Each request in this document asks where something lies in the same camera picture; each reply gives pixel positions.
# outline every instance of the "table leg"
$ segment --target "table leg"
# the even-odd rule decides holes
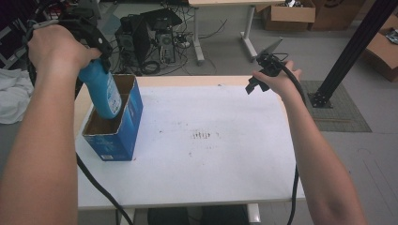
[[[131,221],[134,222],[135,208],[127,208],[124,210],[126,211],[127,215],[131,219]],[[120,225],[129,225],[129,223],[126,221],[126,219],[124,217],[122,217],[122,219],[120,221]]]
[[[247,204],[247,209],[248,209],[249,224],[251,224],[251,225],[261,224],[260,211],[258,210],[258,204],[257,203],[249,203],[249,204]]]
[[[194,9],[194,16],[193,16],[193,21],[194,21],[194,32],[193,32],[193,47],[195,48],[196,52],[196,58],[197,58],[197,64],[198,66],[201,66],[205,62],[205,57],[203,56],[202,52],[202,47],[200,46],[199,42],[199,21],[198,21],[198,10],[199,7],[196,7]]]
[[[249,40],[249,34],[250,34],[250,30],[252,28],[254,9],[255,9],[255,6],[250,6],[249,12],[248,12],[248,21],[246,23],[246,30],[244,32],[240,32],[242,39],[243,39],[243,43],[245,44],[246,48],[249,50],[252,62],[254,61],[255,57],[257,57],[257,52],[255,51],[252,43]]]

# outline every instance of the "white cloth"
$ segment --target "white cloth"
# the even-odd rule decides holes
[[[22,121],[32,92],[27,71],[0,68],[0,124]]]

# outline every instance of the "forearm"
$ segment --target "forearm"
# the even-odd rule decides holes
[[[10,203],[0,208],[5,224],[74,224],[77,221],[75,83],[69,74],[76,69],[59,70],[58,74],[46,75],[45,81],[37,82],[9,155],[0,189],[1,202]],[[20,213],[30,217],[18,217],[16,214]]]
[[[283,102],[298,172],[314,222],[364,224],[357,192],[348,172],[319,132],[299,94],[285,97]]]

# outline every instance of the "blue box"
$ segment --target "blue box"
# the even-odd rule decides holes
[[[82,135],[103,161],[132,159],[143,112],[138,83],[133,75],[114,75],[122,108],[112,120],[102,119],[93,108]]]

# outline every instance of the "background table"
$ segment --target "background table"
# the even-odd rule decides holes
[[[189,0],[189,3],[192,7],[194,7],[194,32],[193,32],[193,46],[196,52],[196,58],[198,65],[201,65],[205,61],[205,57],[203,56],[202,47],[199,42],[199,20],[198,20],[198,9],[199,7],[214,7],[214,6],[230,6],[230,5],[250,5],[248,12],[248,20],[246,24],[246,29],[244,32],[240,32],[242,36],[243,43],[248,49],[251,60],[253,61],[257,56],[257,52],[254,49],[251,41],[249,40],[249,34],[252,27],[252,20],[255,10],[255,5],[260,4],[277,4],[283,3],[281,0],[250,0],[250,1],[242,1],[242,0]]]
[[[283,108],[273,92],[248,96],[249,78],[140,77],[133,160],[101,161],[78,130],[77,152],[127,208],[290,201],[295,158]],[[83,89],[76,124],[89,105]],[[80,170],[79,208],[113,208]]]

